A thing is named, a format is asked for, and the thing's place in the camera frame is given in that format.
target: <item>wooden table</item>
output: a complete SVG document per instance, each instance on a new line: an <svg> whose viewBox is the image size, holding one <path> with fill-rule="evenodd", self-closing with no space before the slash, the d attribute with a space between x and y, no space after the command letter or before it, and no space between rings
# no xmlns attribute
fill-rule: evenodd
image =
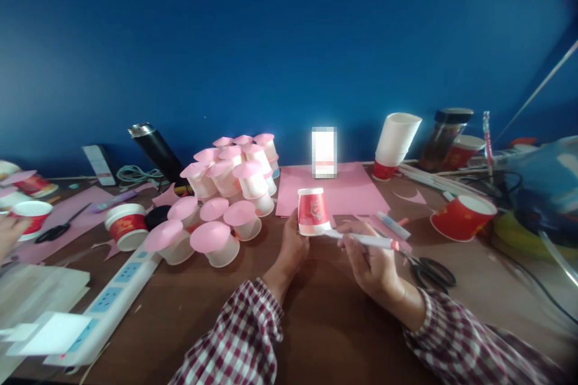
<svg viewBox="0 0 578 385"><path fill-rule="evenodd" d="M406 228L417 256L428 256L452 270L459 286L451 295L481 320L513 331L570 370L576 347L576 326L556 310L536 285L485 242L449 241L430 225L432 211L398 198L418 188L433 210L446 201L437 190L406 179L377 183L395 219L408 217ZM148 207L155 190L134 200ZM344 217L336 217L339 222ZM223 303L246 279L261 276L275 261L284 220L273 214L263 230L241 246L238 257L223 269L210 267L202 254L178 266L159 265L94 365L87 384L163 384L182 363L185 352L213 325ZM101 224L50 257L52 265L110 239ZM73 312L83 312L120 269L130 253L103 262L100 247L72 262L88 271L92 288ZM572 314L578 313L576 288L553 263L539 262L508 249L530 268L553 296ZM411 280L403 257L397 257L401 276ZM312 238L309 259L298 273L284 304L284 341L278 348L277 384L426 384L439 381L413 356L399 323L378 308L353 279L347 256L328 238ZM28 359L15 377L45 379L55 367L42 359ZM85 369L55 381L78 383Z"/></svg>

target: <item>glass jar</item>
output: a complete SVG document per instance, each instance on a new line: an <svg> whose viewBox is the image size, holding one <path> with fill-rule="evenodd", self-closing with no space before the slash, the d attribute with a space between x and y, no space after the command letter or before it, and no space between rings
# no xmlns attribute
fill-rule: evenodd
<svg viewBox="0 0 578 385"><path fill-rule="evenodd" d="M462 133L473 110L469 108L443 108L435 114L435 126L417 163L425 171L439 171L450 151L453 141Z"/></svg>

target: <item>black thermos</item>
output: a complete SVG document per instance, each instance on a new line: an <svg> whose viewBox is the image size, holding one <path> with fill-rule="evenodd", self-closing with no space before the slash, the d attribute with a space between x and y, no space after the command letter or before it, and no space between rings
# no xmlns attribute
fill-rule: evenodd
<svg viewBox="0 0 578 385"><path fill-rule="evenodd" d="M128 132L170 183L179 185L184 170L160 132L150 123L132 125Z"/></svg>

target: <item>electrical socket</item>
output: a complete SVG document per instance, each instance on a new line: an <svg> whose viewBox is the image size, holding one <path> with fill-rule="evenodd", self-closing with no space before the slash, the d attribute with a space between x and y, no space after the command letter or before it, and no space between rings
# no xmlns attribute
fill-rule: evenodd
<svg viewBox="0 0 578 385"><path fill-rule="evenodd" d="M82 333L78 336L78 338L76 339L76 341L74 342L74 344L72 346L70 346L70 349L68 349L66 352L76 352L78 350L78 348L82 345L82 343L86 340L86 337L89 336L89 334L92 332L92 330L96 327L96 324L98 323L98 320L96 319L92 319L88 325L86 325L86 328L84 329L84 331L82 331Z"/></svg>
<svg viewBox="0 0 578 385"><path fill-rule="evenodd" d="M122 288L108 288L90 309L90 313L104 313L119 296Z"/></svg>
<svg viewBox="0 0 578 385"><path fill-rule="evenodd" d="M114 279L115 283L128 283L132 276L137 273L142 263L132 262L126 264L124 269L120 272L119 276Z"/></svg>

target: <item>white cable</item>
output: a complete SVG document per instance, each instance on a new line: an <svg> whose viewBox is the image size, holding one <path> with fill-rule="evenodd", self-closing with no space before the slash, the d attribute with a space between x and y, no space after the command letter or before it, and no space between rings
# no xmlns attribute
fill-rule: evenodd
<svg viewBox="0 0 578 385"><path fill-rule="evenodd" d="M125 165L116 173L116 177L123 183L123 185L119 185L122 188L147 181L158 186L164 176L157 168L151 171L143 171L138 165ZM169 181L163 180L160 184L168 185Z"/></svg>

